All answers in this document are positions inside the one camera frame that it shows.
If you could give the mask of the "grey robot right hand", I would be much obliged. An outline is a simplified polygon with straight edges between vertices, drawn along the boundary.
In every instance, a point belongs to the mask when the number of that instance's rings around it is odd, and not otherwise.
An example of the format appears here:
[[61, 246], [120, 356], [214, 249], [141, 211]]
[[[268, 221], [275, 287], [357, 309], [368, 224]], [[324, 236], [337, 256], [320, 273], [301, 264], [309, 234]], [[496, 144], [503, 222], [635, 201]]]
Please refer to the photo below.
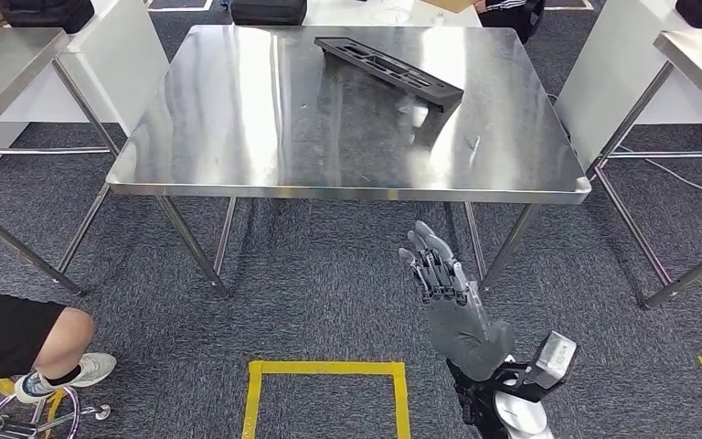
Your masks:
[[413, 248], [400, 248], [399, 257], [417, 285], [431, 344], [468, 378], [490, 379], [512, 354], [512, 328], [489, 318], [477, 282], [429, 225], [417, 220], [407, 238]]

